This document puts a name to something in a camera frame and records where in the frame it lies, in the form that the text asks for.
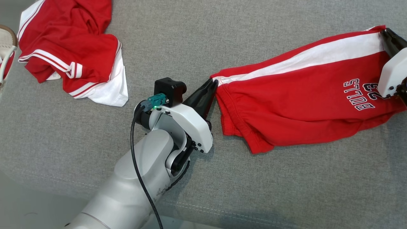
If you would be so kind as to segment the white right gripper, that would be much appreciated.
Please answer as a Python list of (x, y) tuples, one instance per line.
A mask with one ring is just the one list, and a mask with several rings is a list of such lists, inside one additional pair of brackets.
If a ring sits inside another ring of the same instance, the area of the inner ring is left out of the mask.
[(378, 92), (383, 98), (396, 93), (398, 85), (402, 85), (407, 76), (407, 42), (390, 28), (380, 32), (384, 51), (391, 58), (381, 71)]

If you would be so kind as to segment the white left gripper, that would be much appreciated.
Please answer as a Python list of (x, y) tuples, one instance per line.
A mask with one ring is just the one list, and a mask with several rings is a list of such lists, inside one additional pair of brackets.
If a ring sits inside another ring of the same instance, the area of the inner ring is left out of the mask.
[(175, 121), (196, 143), (201, 144), (198, 148), (208, 153), (213, 145), (212, 132), (205, 119), (212, 106), (218, 80), (207, 80), (183, 104), (178, 104), (171, 108), (158, 106), (155, 108), (149, 119), (150, 130), (153, 130), (158, 120), (166, 112), (169, 112), (170, 120)]

